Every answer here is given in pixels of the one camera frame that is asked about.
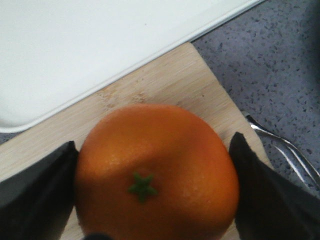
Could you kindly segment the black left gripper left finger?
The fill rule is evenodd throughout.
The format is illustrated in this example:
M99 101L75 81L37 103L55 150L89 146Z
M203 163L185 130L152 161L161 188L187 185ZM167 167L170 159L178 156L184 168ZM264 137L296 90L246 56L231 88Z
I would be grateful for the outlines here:
M2 240L58 240L74 206L79 152L69 141L0 183Z

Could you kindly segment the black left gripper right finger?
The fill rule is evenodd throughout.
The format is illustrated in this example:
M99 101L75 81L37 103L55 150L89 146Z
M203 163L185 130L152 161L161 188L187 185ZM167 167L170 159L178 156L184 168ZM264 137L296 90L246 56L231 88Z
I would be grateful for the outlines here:
M264 164L236 132L229 154L239 180L235 225L242 240L318 240L320 200Z

